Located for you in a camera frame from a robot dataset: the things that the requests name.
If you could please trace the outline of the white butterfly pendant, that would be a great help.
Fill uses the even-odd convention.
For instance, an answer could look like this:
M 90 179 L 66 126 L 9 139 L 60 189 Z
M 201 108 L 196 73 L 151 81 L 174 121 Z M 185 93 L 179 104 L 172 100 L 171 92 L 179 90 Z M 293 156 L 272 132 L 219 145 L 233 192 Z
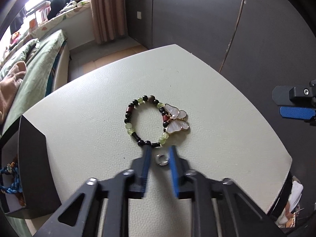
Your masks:
M 174 134 L 180 131 L 188 131 L 190 129 L 189 124 L 187 123 L 187 113 L 184 110 L 172 106 L 168 103 L 164 106 L 167 113 L 168 124 L 165 127 L 166 133 Z

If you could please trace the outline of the black jewelry box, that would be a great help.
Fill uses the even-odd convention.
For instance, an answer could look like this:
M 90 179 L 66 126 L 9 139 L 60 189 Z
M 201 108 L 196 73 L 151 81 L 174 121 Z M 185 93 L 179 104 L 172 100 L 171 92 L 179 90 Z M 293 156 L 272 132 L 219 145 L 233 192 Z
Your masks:
M 61 205 L 49 165 L 46 137 L 20 116 L 1 137 L 1 168 L 16 162 L 21 194 L 1 193 L 5 215 L 34 219 L 52 214 Z

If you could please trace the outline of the flattened cardboard sheets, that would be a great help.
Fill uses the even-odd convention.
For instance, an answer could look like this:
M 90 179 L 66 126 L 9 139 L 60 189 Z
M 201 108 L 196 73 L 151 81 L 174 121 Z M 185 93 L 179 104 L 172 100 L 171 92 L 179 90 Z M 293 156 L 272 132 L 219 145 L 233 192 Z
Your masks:
M 124 49 L 121 51 L 117 51 L 115 53 L 103 56 L 99 59 L 96 60 L 91 60 L 88 63 L 85 63 L 84 65 L 82 65 L 80 67 L 81 71 L 83 74 L 89 73 L 95 69 L 98 69 L 100 67 L 103 67 L 105 65 L 108 65 L 110 63 L 113 63 L 117 60 L 138 54 L 138 53 L 142 53 L 144 51 L 147 51 L 148 49 L 145 48 L 143 45 L 137 45 L 135 47 L 131 47 L 129 49 Z

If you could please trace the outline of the green bed mattress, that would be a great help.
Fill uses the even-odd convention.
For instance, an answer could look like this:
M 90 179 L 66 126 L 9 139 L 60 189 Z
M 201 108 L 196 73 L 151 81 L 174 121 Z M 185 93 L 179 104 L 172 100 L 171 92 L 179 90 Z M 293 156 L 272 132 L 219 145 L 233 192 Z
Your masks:
M 1 134 L 4 134 L 23 113 L 51 93 L 60 49 L 65 42 L 66 36 L 61 30 L 40 41 L 39 48 L 26 63 L 26 75 L 7 118 L 1 125 Z

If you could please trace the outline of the floral green quilt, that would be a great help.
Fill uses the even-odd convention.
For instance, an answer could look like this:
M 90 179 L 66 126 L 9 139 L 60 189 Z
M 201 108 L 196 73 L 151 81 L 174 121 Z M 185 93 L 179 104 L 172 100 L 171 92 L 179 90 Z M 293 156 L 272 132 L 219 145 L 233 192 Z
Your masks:
M 20 47 L 6 62 L 1 65 L 1 80 L 3 80 L 15 63 L 19 61 L 27 61 L 39 48 L 40 41 L 38 39 L 32 39 Z

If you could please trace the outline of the pink brown curtain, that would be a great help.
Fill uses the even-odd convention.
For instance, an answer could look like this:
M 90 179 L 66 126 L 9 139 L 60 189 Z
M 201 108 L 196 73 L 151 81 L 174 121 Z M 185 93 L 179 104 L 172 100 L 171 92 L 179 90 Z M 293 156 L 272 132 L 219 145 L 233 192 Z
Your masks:
M 127 35 L 125 0 L 90 0 L 96 43 Z

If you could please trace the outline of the dark bag on sill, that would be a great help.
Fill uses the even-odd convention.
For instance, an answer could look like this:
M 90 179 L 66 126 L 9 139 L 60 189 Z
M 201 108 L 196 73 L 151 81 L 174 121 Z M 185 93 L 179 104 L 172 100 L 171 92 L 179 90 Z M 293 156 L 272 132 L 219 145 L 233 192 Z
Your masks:
M 70 0 L 51 0 L 50 12 L 47 15 L 48 20 L 54 18 L 69 2 Z

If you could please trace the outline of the white bed frame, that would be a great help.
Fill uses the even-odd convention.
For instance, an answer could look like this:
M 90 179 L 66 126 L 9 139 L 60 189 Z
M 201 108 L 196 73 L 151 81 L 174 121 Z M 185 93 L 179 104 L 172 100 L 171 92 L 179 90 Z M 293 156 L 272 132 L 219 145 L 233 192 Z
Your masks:
M 68 44 L 65 42 L 62 49 L 60 49 L 59 58 L 57 60 L 57 66 L 53 76 L 53 84 L 51 88 L 52 92 L 68 83 L 69 61 L 70 51 Z

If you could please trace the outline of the white wall socket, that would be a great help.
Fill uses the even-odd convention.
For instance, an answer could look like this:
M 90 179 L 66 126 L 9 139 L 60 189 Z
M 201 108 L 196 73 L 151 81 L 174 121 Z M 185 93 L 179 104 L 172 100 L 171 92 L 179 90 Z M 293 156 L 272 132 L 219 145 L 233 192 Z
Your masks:
M 142 15 L 140 11 L 137 12 L 137 19 L 142 20 Z

